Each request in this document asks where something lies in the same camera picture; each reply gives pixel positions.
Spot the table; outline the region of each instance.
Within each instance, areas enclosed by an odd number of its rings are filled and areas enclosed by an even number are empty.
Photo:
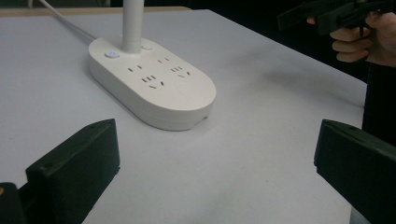
[[[120,13],[68,18],[121,32]],[[120,172],[85,224],[349,222],[313,161],[323,119],[361,126],[365,83],[210,10],[143,23],[143,37],[212,78],[209,117],[185,132],[150,127],[91,77],[86,36],[51,16],[0,18],[1,182],[21,187],[34,161],[114,118]]]

